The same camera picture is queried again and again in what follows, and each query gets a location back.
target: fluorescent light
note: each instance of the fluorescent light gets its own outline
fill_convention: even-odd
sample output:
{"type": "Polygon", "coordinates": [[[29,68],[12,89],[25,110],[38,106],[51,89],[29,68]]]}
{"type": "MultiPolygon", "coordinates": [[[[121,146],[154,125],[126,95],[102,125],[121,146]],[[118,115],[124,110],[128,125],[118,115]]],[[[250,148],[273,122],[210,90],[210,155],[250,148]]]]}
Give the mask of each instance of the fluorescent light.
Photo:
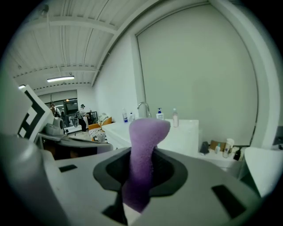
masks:
{"type": "Polygon", "coordinates": [[[48,79],[47,81],[50,83],[50,82],[69,80],[69,79],[74,79],[74,78],[75,78],[74,76],[63,76],[63,77],[48,79]]]}

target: white corrugated ceiling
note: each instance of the white corrugated ceiling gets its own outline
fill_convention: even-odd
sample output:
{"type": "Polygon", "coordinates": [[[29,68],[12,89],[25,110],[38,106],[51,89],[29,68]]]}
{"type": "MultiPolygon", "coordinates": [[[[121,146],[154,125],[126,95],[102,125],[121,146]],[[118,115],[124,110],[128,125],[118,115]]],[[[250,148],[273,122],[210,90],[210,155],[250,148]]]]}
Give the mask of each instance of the white corrugated ceiling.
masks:
{"type": "Polygon", "coordinates": [[[70,73],[75,79],[66,80],[66,85],[91,83],[111,39],[145,2],[47,1],[50,35],[47,15],[41,15],[36,9],[15,35],[4,67],[19,85],[28,84],[34,90],[61,85],[62,81],[48,83],[47,79],[70,73]]]}

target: black pants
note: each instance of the black pants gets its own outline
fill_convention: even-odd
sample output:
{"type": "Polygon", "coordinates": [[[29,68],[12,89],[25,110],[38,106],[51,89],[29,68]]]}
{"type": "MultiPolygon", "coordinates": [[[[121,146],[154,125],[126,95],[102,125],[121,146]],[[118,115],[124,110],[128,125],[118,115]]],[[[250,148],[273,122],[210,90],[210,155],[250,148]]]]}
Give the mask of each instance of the black pants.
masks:
{"type": "Polygon", "coordinates": [[[81,125],[82,132],[85,132],[86,131],[86,127],[87,127],[85,121],[83,119],[79,118],[79,124],[81,125]]]}

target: chrome faucet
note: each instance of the chrome faucet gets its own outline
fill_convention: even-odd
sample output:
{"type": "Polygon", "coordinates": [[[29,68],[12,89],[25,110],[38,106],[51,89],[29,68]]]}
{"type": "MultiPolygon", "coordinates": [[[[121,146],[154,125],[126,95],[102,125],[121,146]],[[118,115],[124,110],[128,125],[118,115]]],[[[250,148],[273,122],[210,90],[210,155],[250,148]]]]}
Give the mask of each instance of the chrome faucet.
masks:
{"type": "Polygon", "coordinates": [[[137,108],[137,109],[140,109],[140,106],[141,106],[142,104],[144,104],[144,105],[146,106],[147,117],[148,117],[148,118],[151,118],[151,113],[150,113],[150,111],[149,111],[149,105],[148,105],[146,102],[140,102],[140,103],[138,104],[138,108],[137,108]]]}

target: purple foam object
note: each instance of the purple foam object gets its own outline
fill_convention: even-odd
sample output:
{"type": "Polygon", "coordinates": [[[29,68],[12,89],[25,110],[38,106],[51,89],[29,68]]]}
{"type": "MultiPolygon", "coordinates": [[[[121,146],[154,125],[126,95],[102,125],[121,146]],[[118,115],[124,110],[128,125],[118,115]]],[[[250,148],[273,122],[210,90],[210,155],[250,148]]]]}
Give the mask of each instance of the purple foam object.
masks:
{"type": "Polygon", "coordinates": [[[153,149],[164,140],[169,130],[168,121],[154,118],[138,119],[130,125],[130,168],[128,180],[122,187],[122,198],[123,203],[138,212],[142,212],[149,202],[153,179],[153,149]]]}

